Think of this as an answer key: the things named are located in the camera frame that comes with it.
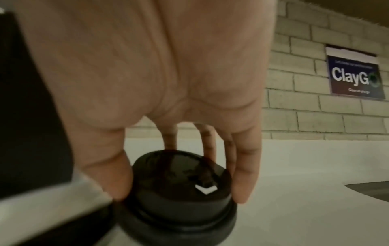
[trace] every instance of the sink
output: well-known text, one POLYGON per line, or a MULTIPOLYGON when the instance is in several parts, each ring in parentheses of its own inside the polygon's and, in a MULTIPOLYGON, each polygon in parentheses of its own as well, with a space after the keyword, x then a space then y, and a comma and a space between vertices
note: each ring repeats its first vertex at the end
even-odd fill
POLYGON ((389 202, 389 181, 348 184, 346 187, 364 195, 389 202))

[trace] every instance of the hand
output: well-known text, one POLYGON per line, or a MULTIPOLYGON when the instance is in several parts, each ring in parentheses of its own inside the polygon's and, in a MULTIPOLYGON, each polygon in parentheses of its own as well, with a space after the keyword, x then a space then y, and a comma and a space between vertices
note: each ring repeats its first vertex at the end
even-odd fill
POLYGON ((124 130, 147 116, 166 148, 177 147, 177 123, 195 122, 210 158, 214 127, 225 143, 233 198, 244 203, 259 174, 275 5, 18 0, 15 7, 75 164, 114 199, 131 189, 124 130))

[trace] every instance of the sign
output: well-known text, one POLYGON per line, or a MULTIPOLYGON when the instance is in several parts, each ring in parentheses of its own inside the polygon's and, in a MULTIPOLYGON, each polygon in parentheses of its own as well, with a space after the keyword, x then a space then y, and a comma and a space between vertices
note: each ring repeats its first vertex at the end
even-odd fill
POLYGON ((385 99, 377 56, 327 45, 331 93, 385 99))

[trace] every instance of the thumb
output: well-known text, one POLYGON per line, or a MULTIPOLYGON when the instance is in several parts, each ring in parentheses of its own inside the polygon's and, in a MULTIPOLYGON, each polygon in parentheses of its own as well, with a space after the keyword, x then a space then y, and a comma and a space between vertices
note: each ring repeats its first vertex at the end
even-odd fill
POLYGON ((67 133, 75 166, 101 185, 114 200, 131 190, 133 174, 123 149, 125 129, 107 130, 80 121, 58 109, 67 133))

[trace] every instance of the wall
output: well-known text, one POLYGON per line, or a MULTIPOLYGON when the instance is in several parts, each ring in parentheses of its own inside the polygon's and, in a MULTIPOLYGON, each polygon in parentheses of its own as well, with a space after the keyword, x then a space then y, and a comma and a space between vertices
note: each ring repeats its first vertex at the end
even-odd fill
MULTIPOLYGON (((389 140, 389 100, 330 95, 325 44, 379 55, 389 99, 389 29, 298 1, 280 1, 263 109, 264 139, 389 140)), ((199 137, 192 124, 179 137, 199 137)), ((159 137, 147 118, 128 137, 159 137)))

